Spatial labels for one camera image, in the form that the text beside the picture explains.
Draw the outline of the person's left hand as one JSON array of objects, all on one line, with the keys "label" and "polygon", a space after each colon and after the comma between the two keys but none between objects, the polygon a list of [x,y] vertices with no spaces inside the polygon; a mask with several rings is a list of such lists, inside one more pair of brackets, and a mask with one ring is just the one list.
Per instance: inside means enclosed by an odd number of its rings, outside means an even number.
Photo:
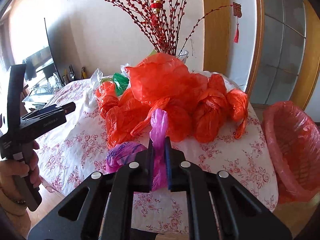
[{"label": "person's left hand", "polygon": [[[33,149],[38,150],[39,148],[38,143],[34,141]],[[34,150],[29,165],[10,159],[1,160],[1,189],[8,198],[19,202],[24,200],[18,189],[16,189],[13,176],[22,176],[29,173],[30,182],[34,188],[39,187],[41,184],[38,166],[39,158]]]}]

